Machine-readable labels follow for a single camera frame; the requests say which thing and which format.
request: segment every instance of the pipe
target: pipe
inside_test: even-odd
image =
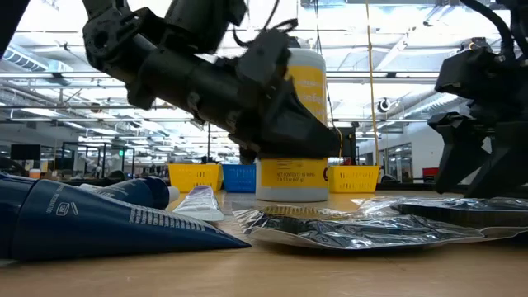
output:
[[[57,103],[55,100],[53,100],[53,99],[51,99],[51,98],[49,98],[47,96],[39,94],[38,92],[33,92],[32,90],[28,90],[25,87],[17,86],[16,84],[11,83],[11,82],[6,82],[4,80],[0,80],[0,85],[3,85],[5,87],[9,87],[9,88],[11,88],[13,90],[17,90],[17,91],[21,92],[22,94],[24,94],[24,96],[31,97],[31,98],[33,98],[36,101],[47,101],[47,102],[54,103],[54,104]]]
[[[2,77],[5,79],[41,79],[41,78],[14,78],[14,77]],[[370,83],[368,74],[364,77],[343,77],[343,75],[336,75],[335,72],[327,74],[328,83]],[[436,78],[374,78],[374,83],[403,83],[403,84],[432,84],[436,83]],[[88,85],[88,84],[71,84],[68,86],[61,85],[36,85],[31,86],[34,89],[125,89],[124,84],[99,84],[99,85]]]
[[[58,111],[70,111],[70,110],[129,110],[129,109],[140,109],[136,106],[0,106],[0,110],[3,109],[22,109],[22,108],[34,108],[34,109],[54,109]],[[175,106],[152,106],[151,109],[176,109]]]

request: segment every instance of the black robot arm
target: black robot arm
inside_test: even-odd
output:
[[[289,37],[262,30],[247,51],[215,63],[213,54],[229,24],[240,25],[243,0],[174,0],[164,18],[126,0],[84,0],[83,28],[90,64],[123,81],[128,101],[144,109],[161,98],[227,130],[244,159],[325,158],[346,152],[331,130],[299,101],[285,79]],[[354,133],[355,128],[342,134]]]
[[[435,89],[470,99],[470,113],[449,112],[429,120],[445,142],[436,190],[446,192],[480,168],[465,196],[490,198],[528,182],[528,3],[497,0],[511,11],[508,28],[482,3],[461,2],[498,28],[501,52],[494,54],[487,46],[478,46],[446,59],[441,66]],[[514,41],[521,51],[519,58]],[[491,153],[482,148],[486,138]]]

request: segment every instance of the yellow label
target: yellow label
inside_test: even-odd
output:
[[[288,74],[301,103],[318,120],[327,123],[326,76],[311,66],[290,66]],[[262,159],[262,186],[327,187],[327,159]]]
[[[297,97],[319,121],[327,123],[326,76],[315,67],[291,66],[287,76],[293,76]]]
[[[327,187],[327,160],[262,159],[262,186]]]

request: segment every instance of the white bottle cap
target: white bottle cap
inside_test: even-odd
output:
[[[168,203],[171,204],[180,198],[180,190],[175,186],[168,187]]]
[[[83,190],[86,190],[86,191],[97,191],[97,190],[102,188],[102,186],[94,186],[94,185],[90,185],[90,184],[82,184],[79,187],[81,189],[83,189]]]

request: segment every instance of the wooden table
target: wooden table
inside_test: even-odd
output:
[[[378,192],[378,196],[435,196]],[[334,195],[312,204],[354,210]],[[220,194],[230,214],[251,195]],[[527,296],[528,244],[451,244],[412,252],[331,253],[245,238],[229,215],[219,227],[253,247],[0,266],[0,296]]]

